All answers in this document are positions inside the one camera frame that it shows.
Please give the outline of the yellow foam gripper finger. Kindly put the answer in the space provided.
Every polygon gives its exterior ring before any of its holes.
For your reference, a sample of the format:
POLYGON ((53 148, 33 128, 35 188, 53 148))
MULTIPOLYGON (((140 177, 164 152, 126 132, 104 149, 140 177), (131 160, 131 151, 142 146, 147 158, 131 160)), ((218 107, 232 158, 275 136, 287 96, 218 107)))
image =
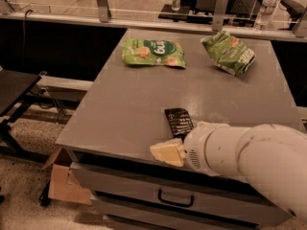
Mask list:
POLYGON ((150 152, 157 161, 180 168, 184 166, 185 155, 180 138, 152 145, 150 146, 150 152))

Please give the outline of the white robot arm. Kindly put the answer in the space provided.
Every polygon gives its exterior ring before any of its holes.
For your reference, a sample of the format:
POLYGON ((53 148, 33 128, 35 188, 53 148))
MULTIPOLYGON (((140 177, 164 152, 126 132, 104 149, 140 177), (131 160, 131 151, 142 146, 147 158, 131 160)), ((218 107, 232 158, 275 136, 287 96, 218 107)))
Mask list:
POLYGON ((285 212, 307 221, 307 134, 288 126, 199 122, 184 139, 150 146, 153 158, 249 184, 285 212))

